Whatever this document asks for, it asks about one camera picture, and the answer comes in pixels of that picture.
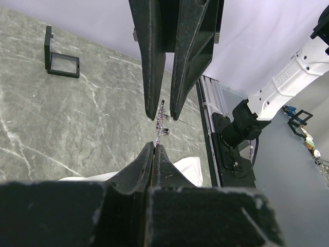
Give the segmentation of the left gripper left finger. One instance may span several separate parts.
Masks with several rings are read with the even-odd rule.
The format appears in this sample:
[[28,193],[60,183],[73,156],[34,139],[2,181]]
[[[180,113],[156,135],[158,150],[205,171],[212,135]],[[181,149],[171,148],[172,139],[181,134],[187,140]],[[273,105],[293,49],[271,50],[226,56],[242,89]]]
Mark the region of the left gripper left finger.
[[1,246],[143,246],[154,153],[107,181],[1,184]]

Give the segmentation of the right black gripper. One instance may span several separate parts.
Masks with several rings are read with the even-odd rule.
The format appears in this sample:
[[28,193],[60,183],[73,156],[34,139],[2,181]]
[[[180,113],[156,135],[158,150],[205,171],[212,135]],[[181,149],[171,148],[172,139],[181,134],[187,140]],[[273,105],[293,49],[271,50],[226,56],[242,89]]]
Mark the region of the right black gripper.
[[166,53],[174,53],[170,113],[178,120],[187,95],[212,59],[219,41],[223,1],[129,1],[142,63],[144,106],[155,119]]

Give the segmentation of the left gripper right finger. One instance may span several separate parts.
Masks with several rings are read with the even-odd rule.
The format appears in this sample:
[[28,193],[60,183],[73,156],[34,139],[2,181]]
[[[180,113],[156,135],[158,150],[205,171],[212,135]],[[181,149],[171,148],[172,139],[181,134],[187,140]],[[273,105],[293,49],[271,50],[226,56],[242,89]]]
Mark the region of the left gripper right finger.
[[165,148],[155,149],[152,246],[285,246],[269,200],[251,188],[182,186]]

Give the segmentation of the white camisole garment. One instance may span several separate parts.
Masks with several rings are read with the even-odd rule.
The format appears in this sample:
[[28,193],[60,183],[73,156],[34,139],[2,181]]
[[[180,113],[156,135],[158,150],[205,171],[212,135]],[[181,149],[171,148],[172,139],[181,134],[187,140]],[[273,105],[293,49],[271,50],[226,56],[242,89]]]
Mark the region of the white camisole garment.
[[[199,157],[185,157],[173,164],[193,185],[201,187],[203,175]],[[118,171],[99,174],[91,177],[66,177],[59,181],[106,181],[115,176]]]

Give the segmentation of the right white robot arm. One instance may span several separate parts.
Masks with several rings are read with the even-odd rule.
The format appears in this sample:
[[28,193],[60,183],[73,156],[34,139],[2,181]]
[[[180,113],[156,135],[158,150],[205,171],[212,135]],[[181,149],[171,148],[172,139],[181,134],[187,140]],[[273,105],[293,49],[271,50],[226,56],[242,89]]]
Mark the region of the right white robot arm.
[[[142,63],[145,113],[158,137],[165,119],[178,120],[187,95],[209,66],[218,43],[223,1],[130,1]],[[328,72],[328,10],[287,65],[233,110],[221,136],[228,147],[259,137],[279,109]]]

